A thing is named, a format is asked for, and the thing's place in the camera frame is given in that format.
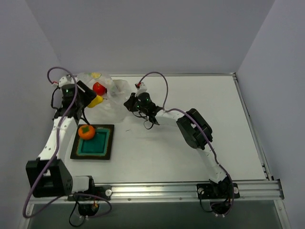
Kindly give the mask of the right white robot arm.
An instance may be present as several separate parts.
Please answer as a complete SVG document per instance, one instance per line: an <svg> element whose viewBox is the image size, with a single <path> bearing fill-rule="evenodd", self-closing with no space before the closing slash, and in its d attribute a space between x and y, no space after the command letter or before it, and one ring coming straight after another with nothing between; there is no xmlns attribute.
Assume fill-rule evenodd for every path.
<svg viewBox="0 0 305 229"><path fill-rule="evenodd" d="M187 145L196 149L202 158L214 195L222 197L233 188L232 179L217 160L217 154L211 144L213 141L212 128L196 109L163 110L151 100L150 94L147 92L141 93L139 96L131 93L123 105L129 112L144 114L153 125L178 127Z"/></svg>

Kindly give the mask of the aluminium front rail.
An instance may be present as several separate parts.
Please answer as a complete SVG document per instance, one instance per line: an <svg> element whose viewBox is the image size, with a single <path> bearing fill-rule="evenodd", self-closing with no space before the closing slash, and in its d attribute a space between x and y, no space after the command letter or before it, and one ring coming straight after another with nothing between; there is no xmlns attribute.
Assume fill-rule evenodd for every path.
<svg viewBox="0 0 305 229"><path fill-rule="evenodd" d="M228 194L213 193L209 182L165 182L165 183L112 183L95 184L95 195L112 203L125 202L196 202L224 201ZM230 191L235 201L283 200L284 193L279 180L250 180L234 182Z"/></svg>

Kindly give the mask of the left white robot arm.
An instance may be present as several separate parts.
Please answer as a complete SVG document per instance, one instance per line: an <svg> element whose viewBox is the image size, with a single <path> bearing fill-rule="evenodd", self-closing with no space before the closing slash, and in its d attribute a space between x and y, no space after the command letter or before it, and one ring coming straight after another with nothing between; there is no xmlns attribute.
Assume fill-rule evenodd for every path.
<svg viewBox="0 0 305 229"><path fill-rule="evenodd" d="M37 159L26 164L31 195L36 198L62 197L79 193L85 200L96 195L91 176L72 176L58 156L67 152L70 140L76 134L83 110L96 93L82 81L61 87L62 102L53 119L53 129Z"/></svg>

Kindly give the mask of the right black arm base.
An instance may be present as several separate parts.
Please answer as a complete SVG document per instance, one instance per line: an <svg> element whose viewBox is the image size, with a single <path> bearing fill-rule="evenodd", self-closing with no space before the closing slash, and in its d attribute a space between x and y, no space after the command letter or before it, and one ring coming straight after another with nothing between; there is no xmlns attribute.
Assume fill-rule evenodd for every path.
<svg viewBox="0 0 305 229"><path fill-rule="evenodd" d="M235 199L240 198L239 188L236 183L199 183L196 188L202 210L205 213L214 213L215 216L223 218L232 210Z"/></svg>

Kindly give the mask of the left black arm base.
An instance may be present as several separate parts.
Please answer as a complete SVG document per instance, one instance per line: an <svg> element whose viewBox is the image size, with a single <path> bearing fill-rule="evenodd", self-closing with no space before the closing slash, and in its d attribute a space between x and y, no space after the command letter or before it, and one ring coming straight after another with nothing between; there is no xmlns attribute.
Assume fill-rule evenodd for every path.
<svg viewBox="0 0 305 229"><path fill-rule="evenodd" d="M111 196L112 187L110 185L103 185L71 194L67 197L67 200L76 202L77 211L80 216L97 218L108 215L112 211Z"/></svg>

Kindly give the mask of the translucent white plastic bag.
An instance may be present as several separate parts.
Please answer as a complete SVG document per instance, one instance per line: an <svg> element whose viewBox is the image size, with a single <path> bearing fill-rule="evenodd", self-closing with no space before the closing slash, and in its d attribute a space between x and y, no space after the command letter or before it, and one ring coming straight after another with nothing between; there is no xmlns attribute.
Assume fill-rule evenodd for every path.
<svg viewBox="0 0 305 229"><path fill-rule="evenodd" d="M107 89L102 103L85 109L85 116L91 124L115 124L125 119L128 111L123 104L132 92L126 80L114 79L105 72L79 73L77 78L91 89L95 83Z"/></svg>

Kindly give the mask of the square teal ceramic plate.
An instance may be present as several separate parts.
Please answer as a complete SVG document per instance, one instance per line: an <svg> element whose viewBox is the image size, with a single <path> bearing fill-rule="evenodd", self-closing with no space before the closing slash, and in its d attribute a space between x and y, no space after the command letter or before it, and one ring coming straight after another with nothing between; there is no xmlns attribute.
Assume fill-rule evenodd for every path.
<svg viewBox="0 0 305 229"><path fill-rule="evenodd" d="M110 160L114 125L92 125L95 135L89 140L79 136L81 128L78 125L75 139L72 145L70 159L74 160Z"/></svg>

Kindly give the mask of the orange fake persimmon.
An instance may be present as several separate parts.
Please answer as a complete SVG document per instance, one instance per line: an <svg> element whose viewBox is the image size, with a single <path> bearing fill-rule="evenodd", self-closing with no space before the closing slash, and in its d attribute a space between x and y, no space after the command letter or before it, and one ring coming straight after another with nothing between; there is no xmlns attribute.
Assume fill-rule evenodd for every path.
<svg viewBox="0 0 305 229"><path fill-rule="evenodd" d="M95 128L92 125L81 125L78 136L83 140L91 140L95 136Z"/></svg>

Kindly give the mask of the yellow fake pear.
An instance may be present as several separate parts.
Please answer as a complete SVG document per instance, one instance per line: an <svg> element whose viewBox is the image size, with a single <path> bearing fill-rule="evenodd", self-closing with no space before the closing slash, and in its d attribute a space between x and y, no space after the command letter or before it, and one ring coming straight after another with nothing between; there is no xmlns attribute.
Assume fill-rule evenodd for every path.
<svg viewBox="0 0 305 229"><path fill-rule="evenodd" d="M94 108L96 105L103 102L103 98L99 95L97 95L88 105L88 108Z"/></svg>

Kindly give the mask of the red fake apple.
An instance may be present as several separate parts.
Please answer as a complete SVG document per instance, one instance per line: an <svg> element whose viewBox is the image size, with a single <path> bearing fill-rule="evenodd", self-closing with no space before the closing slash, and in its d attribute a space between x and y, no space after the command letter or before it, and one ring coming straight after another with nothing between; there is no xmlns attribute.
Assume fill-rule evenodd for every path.
<svg viewBox="0 0 305 229"><path fill-rule="evenodd" d="M92 90L99 96L103 96L104 94L107 93L107 89L99 82L96 82L93 85Z"/></svg>

